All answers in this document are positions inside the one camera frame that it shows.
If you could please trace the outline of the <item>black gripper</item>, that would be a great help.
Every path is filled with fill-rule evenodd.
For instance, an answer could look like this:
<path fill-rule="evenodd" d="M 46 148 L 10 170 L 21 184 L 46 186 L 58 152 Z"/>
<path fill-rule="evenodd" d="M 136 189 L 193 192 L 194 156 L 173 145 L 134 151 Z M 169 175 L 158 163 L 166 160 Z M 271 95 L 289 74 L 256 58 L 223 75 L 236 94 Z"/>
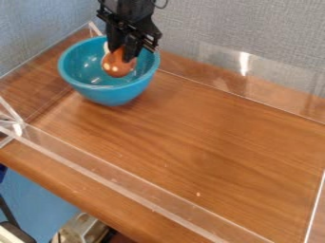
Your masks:
<path fill-rule="evenodd" d="M 154 0 L 98 0 L 97 16 L 106 23 L 109 50 L 125 45 L 124 62 L 130 63 L 144 48 L 156 51 L 164 34 L 153 21 Z"/>

